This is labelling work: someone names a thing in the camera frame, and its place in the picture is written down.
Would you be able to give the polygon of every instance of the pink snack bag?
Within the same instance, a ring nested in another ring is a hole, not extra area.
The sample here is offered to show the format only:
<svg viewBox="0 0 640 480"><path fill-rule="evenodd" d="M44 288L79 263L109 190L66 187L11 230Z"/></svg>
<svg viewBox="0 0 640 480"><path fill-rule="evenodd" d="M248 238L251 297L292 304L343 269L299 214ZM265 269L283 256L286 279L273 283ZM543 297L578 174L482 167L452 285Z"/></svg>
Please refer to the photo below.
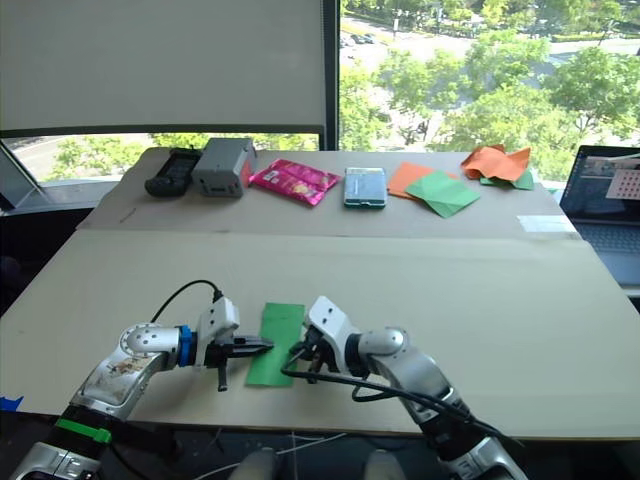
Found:
<svg viewBox="0 0 640 480"><path fill-rule="evenodd" d="M279 158L253 175L250 183L315 206L338 180L339 175Z"/></svg>

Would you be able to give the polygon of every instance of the black device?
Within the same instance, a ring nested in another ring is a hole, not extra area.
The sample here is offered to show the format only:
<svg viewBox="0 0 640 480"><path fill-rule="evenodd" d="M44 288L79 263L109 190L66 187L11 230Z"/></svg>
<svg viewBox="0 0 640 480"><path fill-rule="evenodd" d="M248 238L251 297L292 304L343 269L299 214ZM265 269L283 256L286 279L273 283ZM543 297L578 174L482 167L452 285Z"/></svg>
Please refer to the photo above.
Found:
<svg viewBox="0 0 640 480"><path fill-rule="evenodd" d="M582 145L560 201L621 285L640 285L640 148Z"/></svg>
<svg viewBox="0 0 640 480"><path fill-rule="evenodd" d="M191 183L191 171L202 152L192 148L173 148L169 159L155 177L144 182L144 188L154 197L179 197Z"/></svg>

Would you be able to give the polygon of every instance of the blue tape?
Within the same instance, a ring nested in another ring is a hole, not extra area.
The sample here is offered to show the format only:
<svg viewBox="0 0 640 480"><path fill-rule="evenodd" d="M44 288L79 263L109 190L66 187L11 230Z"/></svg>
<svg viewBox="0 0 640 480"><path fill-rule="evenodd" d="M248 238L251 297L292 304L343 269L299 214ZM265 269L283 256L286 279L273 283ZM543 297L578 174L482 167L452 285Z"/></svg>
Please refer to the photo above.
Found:
<svg viewBox="0 0 640 480"><path fill-rule="evenodd" d="M0 397L0 410L3 412L16 412L18 411L18 407L20 403L22 403L22 399L24 395L17 400L9 400L6 397Z"/></svg>
<svg viewBox="0 0 640 480"><path fill-rule="evenodd" d="M191 330L187 325L180 325L180 355L178 366L186 367L189 361L189 349L191 348Z"/></svg>

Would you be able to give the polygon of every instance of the green paper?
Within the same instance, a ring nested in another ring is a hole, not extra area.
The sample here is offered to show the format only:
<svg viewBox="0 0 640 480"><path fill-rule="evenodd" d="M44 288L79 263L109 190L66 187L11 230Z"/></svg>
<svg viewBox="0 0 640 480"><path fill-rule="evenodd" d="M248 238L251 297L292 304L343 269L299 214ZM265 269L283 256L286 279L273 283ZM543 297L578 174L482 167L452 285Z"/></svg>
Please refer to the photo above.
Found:
<svg viewBox="0 0 640 480"><path fill-rule="evenodd" d="M454 180L441 171L419 178L405 192L421 198L444 218L449 218L480 198L478 193L468 189L460 180Z"/></svg>
<svg viewBox="0 0 640 480"><path fill-rule="evenodd" d="M289 349L300 339L304 305L267 303L262 312L260 336L273 342L273 348L254 357L247 375L247 385L290 387L293 378L280 373L289 358Z"/></svg>
<svg viewBox="0 0 640 480"><path fill-rule="evenodd" d="M533 175L529 169L526 169L524 173L515 182L508 180L502 180L501 178L492 177L480 177L480 183L482 185L492 185L495 187L516 187L520 190L533 190Z"/></svg>

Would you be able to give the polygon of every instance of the orange paper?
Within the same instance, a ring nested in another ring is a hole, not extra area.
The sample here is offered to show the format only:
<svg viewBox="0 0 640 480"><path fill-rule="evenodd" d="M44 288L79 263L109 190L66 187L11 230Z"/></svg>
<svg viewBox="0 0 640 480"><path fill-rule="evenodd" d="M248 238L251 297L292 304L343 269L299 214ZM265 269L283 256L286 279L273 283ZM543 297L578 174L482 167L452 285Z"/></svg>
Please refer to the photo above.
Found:
<svg viewBox="0 0 640 480"><path fill-rule="evenodd" d="M398 169L389 180L389 184L387 185L387 190L391 195L395 195L396 197L410 198L415 200L415 197L409 195L405 192L407 187L414 183L421 177L425 175L429 175L430 173L435 172L435 169L431 167L425 167L423 165L416 165L415 163L402 162ZM447 173L451 178L456 179L454 174Z"/></svg>
<svg viewBox="0 0 640 480"><path fill-rule="evenodd" d="M531 148L505 153L502 145L478 147L462 162L462 170L469 178L497 177L510 182L518 180L529 165Z"/></svg>

